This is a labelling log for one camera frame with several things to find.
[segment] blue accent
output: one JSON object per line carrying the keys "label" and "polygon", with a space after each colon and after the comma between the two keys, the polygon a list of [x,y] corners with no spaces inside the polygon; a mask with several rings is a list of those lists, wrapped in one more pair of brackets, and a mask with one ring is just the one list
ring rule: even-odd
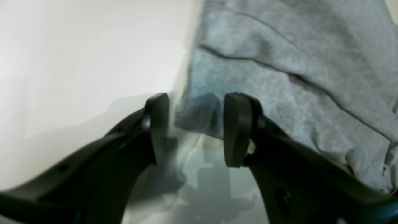
{"label": "blue accent", "polygon": [[123,149],[127,144],[129,144],[133,139],[135,139],[141,133],[142,133],[142,131],[138,131],[135,135],[133,135],[131,138],[129,138],[127,141],[125,141],[123,144],[121,144],[119,149]]}

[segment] gray fabric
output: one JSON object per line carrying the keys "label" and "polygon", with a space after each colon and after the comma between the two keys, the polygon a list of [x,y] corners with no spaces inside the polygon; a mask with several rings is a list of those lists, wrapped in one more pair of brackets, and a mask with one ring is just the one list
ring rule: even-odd
{"label": "gray fabric", "polygon": [[397,188],[398,31],[384,1],[208,0],[177,125],[222,138],[228,92],[374,190]]}

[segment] gray cloth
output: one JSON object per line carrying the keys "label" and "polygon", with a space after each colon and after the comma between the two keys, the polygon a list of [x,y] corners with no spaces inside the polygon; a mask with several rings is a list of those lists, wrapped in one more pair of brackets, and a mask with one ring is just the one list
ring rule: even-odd
{"label": "gray cloth", "polygon": [[398,31],[384,1],[208,0],[177,125],[222,138],[222,100],[252,95],[291,138],[397,188]]}

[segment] screw hole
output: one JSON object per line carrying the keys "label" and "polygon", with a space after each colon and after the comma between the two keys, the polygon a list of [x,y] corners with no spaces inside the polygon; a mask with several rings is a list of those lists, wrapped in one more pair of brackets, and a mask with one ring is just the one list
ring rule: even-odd
{"label": "screw hole", "polygon": [[68,164],[62,164],[59,168],[58,171],[60,172],[65,172],[69,169],[69,165]]}

